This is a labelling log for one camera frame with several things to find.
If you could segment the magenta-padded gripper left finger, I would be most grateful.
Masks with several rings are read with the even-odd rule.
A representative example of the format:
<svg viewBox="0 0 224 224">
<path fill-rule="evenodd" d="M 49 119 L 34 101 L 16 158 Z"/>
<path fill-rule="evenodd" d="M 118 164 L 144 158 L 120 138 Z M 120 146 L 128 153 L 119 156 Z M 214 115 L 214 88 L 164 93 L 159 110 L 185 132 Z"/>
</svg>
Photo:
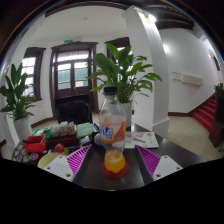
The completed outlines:
<svg viewBox="0 0 224 224">
<path fill-rule="evenodd" d="M 90 148 L 91 144 L 76 150 L 68 156 L 59 155 L 47 166 L 45 166 L 44 170 L 72 182 Z"/>
</svg>

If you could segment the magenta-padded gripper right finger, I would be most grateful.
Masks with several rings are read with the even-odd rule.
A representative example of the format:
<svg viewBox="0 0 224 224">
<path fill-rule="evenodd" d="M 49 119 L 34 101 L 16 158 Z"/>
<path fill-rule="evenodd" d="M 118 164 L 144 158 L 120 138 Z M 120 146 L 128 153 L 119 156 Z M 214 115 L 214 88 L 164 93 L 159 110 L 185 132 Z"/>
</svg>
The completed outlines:
<svg viewBox="0 0 224 224">
<path fill-rule="evenodd" d="M 151 183 L 182 169 L 168 155 L 159 156 L 149 149 L 135 146 L 136 157 L 145 183 Z"/>
</svg>

